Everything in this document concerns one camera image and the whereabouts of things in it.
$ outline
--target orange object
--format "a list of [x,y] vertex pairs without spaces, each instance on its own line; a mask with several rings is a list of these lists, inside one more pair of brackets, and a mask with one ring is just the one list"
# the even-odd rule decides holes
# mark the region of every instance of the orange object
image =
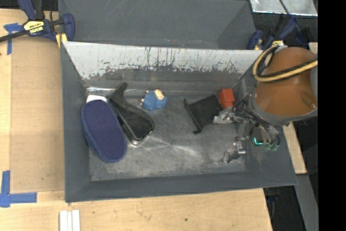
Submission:
[[232,89],[222,89],[218,93],[220,104],[223,109],[226,109],[227,107],[232,107],[234,103],[234,94]]

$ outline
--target wooden table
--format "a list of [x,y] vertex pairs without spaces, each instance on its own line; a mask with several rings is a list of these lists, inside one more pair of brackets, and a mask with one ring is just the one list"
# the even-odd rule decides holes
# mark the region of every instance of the wooden table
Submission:
[[[0,9],[0,36],[4,24],[25,21],[20,10]],[[74,209],[81,231],[272,230],[263,189],[65,203],[58,46],[23,36],[6,52],[0,43],[0,171],[10,170],[12,193],[38,194],[37,203],[0,208],[1,231],[58,230],[59,212]],[[306,173],[292,124],[285,134],[296,173]]]

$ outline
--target white plastic piece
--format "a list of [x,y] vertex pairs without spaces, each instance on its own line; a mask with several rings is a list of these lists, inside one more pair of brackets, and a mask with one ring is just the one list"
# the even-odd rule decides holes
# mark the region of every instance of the white plastic piece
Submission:
[[79,210],[60,211],[59,231],[81,231]]
[[72,210],[72,231],[81,231],[79,210]]
[[86,102],[92,101],[92,100],[102,100],[104,102],[108,102],[107,98],[104,96],[100,96],[100,95],[89,95],[86,98]]

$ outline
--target blue slipper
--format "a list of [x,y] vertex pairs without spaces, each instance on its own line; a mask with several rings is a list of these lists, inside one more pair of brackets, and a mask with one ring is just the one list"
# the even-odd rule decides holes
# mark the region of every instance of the blue slipper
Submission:
[[82,128],[88,146],[102,161],[114,163],[125,156],[125,135],[107,102],[92,100],[83,105]]

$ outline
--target blue toy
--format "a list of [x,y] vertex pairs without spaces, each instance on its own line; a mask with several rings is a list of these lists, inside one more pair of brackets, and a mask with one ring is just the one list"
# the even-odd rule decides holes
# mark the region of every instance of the blue toy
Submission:
[[141,100],[144,109],[152,111],[155,108],[163,108],[167,104],[167,97],[160,90],[148,90],[145,97]]

